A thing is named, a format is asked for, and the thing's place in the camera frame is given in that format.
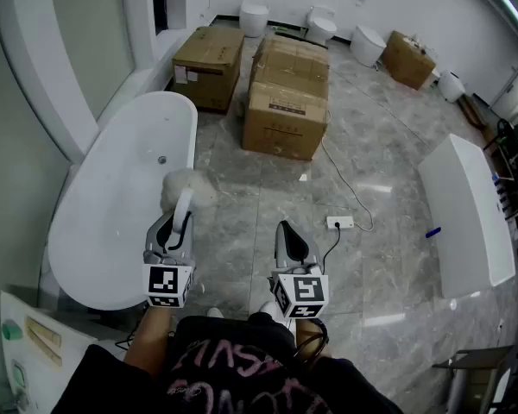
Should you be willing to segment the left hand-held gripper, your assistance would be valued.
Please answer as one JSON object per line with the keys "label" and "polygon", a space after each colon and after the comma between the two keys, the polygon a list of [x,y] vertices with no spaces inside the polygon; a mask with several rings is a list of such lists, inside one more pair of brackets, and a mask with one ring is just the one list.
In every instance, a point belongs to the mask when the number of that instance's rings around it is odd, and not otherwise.
{"label": "left hand-held gripper", "polygon": [[186,213],[181,230],[174,229],[173,220],[172,211],[165,213],[146,235],[142,274],[150,307],[183,308],[193,284],[193,213]]}

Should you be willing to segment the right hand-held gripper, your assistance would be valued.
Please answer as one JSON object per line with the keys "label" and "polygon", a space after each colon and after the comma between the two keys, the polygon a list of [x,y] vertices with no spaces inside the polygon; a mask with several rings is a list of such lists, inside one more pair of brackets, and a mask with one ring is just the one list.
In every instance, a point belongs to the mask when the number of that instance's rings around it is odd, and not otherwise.
{"label": "right hand-held gripper", "polygon": [[304,229],[280,221],[275,233],[278,269],[268,278],[270,291],[285,319],[313,319],[329,303],[329,279],[319,263],[319,248]]}

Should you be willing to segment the white fluffy cleaning cloth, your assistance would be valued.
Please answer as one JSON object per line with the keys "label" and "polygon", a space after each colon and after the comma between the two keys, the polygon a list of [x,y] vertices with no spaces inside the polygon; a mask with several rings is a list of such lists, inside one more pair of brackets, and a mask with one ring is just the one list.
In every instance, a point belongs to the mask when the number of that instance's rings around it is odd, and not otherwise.
{"label": "white fluffy cleaning cloth", "polygon": [[183,168],[163,178],[160,206],[164,213],[174,213],[173,231],[177,234],[182,232],[189,211],[212,207],[217,201],[217,191],[204,171]]}

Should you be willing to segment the white oval bathtub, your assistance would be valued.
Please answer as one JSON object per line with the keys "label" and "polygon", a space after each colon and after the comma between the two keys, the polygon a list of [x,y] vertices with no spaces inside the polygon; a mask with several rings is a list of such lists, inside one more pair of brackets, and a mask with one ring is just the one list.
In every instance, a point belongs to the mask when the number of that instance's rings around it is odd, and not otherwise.
{"label": "white oval bathtub", "polygon": [[95,140],[55,212],[50,267],[78,303],[119,311],[146,298],[142,253],[167,173],[193,167],[198,111],[185,96],[134,98]]}

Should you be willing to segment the person's left forearm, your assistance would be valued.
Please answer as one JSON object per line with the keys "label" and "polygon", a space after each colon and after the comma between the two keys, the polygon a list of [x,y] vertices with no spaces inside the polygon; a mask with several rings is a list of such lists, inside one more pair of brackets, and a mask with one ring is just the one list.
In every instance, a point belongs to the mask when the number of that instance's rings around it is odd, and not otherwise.
{"label": "person's left forearm", "polygon": [[123,362],[153,378],[160,376],[167,354],[172,310],[149,307],[143,316]]}

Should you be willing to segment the black trousers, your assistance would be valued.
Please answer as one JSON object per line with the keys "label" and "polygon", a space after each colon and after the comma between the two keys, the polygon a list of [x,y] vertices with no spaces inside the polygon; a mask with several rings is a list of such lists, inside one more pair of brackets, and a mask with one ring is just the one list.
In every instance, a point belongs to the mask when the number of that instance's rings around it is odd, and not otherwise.
{"label": "black trousers", "polygon": [[280,339],[283,342],[294,343],[294,334],[284,324],[276,322],[266,312],[258,311],[249,316],[247,323],[259,329],[267,337]]}

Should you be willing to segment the cardboard box with black label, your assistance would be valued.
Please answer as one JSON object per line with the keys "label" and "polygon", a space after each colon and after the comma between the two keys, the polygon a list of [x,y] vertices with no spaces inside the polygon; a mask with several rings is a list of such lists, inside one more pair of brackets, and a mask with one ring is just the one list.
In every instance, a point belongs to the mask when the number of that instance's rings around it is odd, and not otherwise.
{"label": "cardboard box with black label", "polygon": [[254,82],[243,126],[242,148],[310,161],[327,129],[328,88],[310,94]]}

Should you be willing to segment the white side table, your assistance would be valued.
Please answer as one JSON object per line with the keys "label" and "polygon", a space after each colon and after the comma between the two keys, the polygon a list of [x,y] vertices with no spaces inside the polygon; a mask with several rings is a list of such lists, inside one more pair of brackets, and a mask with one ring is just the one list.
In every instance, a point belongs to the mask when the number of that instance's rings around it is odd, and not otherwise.
{"label": "white side table", "polygon": [[[40,337],[62,359],[62,367],[53,364],[29,339],[26,317],[61,336],[56,347]],[[14,320],[23,330],[21,340],[3,339],[1,325]],[[19,414],[49,414],[59,401],[67,383],[81,362],[86,349],[97,344],[116,357],[124,355],[117,343],[126,333],[98,323],[98,317],[77,313],[53,313],[37,309],[8,292],[0,293],[0,332],[3,359],[14,396],[14,410]]]}

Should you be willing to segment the beige wooden strip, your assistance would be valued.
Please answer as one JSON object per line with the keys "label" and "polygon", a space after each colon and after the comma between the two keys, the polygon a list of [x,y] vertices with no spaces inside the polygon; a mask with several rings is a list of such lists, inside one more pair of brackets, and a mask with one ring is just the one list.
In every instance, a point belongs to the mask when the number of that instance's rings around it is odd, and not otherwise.
{"label": "beige wooden strip", "polygon": [[42,338],[48,340],[50,343],[52,343],[56,347],[61,346],[61,336],[58,333],[56,333],[55,331],[52,331],[51,329],[49,329],[46,326],[42,325],[41,323],[37,322],[32,317],[26,317],[26,325],[27,325],[27,329],[31,330],[39,337],[42,337]]}
{"label": "beige wooden strip", "polygon": [[29,339],[57,367],[62,367],[62,359],[34,331],[28,331]]}

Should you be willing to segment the white rectangular tub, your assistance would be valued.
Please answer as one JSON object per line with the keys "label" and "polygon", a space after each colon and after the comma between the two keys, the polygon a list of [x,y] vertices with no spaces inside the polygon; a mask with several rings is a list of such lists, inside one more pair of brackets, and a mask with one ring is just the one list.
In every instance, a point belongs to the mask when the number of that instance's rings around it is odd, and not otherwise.
{"label": "white rectangular tub", "polygon": [[444,298],[515,276],[509,226],[483,150],[450,134],[418,166],[439,255]]}

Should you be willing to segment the wide beige roller blind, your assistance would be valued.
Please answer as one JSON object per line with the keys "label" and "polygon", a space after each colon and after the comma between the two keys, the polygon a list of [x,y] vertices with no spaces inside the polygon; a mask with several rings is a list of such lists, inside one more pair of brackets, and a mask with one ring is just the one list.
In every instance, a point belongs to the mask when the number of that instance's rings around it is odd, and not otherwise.
{"label": "wide beige roller blind", "polygon": [[35,301],[68,168],[17,84],[0,41],[0,292],[18,290]]}

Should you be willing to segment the green sponge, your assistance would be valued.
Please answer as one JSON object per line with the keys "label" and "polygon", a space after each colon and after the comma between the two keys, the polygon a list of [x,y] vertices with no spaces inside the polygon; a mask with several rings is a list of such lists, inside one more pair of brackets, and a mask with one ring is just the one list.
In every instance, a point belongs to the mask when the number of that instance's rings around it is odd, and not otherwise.
{"label": "green sponge", "polygon": [[21,340],[23,338],[22,328],[12,319],[6,319],[1,325],[3,339],[6,341]]}

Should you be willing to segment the tape-wrapped cardboard box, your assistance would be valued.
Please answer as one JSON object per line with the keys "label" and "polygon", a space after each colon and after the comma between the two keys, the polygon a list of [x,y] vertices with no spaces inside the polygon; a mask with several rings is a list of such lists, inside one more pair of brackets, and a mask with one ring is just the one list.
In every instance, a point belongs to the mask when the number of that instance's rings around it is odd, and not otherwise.
{"label": "tape-wrapped cardboard box", "polygon": [[327,100],[329,67],[326,47],[268,34],[254,55],[250,86],[264,84]]}

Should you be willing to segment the cardboard box with white labels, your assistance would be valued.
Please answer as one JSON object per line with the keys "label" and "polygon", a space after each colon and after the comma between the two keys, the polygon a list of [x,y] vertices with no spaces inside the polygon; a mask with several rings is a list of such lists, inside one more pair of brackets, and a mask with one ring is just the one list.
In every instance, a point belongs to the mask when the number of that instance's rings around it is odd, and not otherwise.
{"label": "cardboard box with white labels", "polygon": [[197,28],[173,56],[172,90],[199,109],[226,112],[240,75],[243,43],[240,28]]}

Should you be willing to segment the white tankless toilet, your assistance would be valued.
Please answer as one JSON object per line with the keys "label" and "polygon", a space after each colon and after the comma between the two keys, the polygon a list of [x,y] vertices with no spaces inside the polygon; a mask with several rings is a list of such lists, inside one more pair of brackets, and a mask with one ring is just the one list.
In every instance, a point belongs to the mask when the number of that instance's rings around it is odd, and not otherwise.
{"label": "white tankless toilet", "polygon": [[386,42],[372,28],[357,25],[351,37],[350,50],[362,65],[372,67],[387,47]]}

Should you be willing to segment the narrow beige roller blind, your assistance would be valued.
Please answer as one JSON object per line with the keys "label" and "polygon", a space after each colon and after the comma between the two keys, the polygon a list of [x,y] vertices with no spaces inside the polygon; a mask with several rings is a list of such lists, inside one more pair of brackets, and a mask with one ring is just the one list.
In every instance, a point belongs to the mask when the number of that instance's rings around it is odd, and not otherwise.
{"label": "narrow beige roller blind", "polygon": [[61,37],[79,87],[99,118],[135,62],[123,0],[53,0]]}

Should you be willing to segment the small cardboard box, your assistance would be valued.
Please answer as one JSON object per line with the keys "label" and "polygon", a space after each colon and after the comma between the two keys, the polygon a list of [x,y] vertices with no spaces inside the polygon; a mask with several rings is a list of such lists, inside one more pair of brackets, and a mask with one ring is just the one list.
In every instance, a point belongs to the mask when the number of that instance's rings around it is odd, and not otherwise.
{"label": "small cardboard box", "polygon": [[419,90],[436,64],[417,48],[405,41],[406,36],[394,30],[382,53],[382,63],[397,82]]}

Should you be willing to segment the white toilet with tank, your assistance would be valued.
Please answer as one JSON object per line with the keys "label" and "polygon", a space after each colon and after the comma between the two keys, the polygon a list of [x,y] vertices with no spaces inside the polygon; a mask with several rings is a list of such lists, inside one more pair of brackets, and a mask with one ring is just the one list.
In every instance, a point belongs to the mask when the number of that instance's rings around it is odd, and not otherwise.
{"label": "white toilet with tank", "polygon": [[324,46],[338,31],[335,10],[326,6],[312,6],[306,20],[306,39],[321,46]]}

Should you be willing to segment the brown wooden steps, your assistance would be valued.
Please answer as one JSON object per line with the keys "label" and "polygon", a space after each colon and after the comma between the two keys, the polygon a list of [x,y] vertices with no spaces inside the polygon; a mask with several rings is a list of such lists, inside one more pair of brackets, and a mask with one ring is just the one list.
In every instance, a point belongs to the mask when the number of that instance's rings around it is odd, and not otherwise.
{"label": "brown wooden steps", "polygon": [[457,105],[461,109],[466,121],[475,129],[484,130],[487,123],[483,119],[483,115],[478,109],[473,98],[462,95],[457,99]]}

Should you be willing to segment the small white toilet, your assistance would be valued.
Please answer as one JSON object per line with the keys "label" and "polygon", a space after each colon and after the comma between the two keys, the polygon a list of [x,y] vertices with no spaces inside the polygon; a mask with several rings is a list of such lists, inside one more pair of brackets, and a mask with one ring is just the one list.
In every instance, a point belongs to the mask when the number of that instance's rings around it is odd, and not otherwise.
{"label": "small white toilet", "polygon": [[465,94],[465,88],[459,77],[449,71],[444,71],[438,81],[438,89],[442,97],[449,103],[455,103]]}

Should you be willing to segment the round white toilet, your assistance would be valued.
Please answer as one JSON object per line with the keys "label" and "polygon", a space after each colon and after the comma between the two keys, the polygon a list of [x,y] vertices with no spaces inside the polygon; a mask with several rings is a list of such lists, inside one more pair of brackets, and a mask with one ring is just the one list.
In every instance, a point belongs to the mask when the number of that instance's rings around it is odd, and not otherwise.
{"label": "round white toilet", "polygon": [[249,38],[260,37],[268,24],[268,0],[243,0],[239,12],[239,26]]}

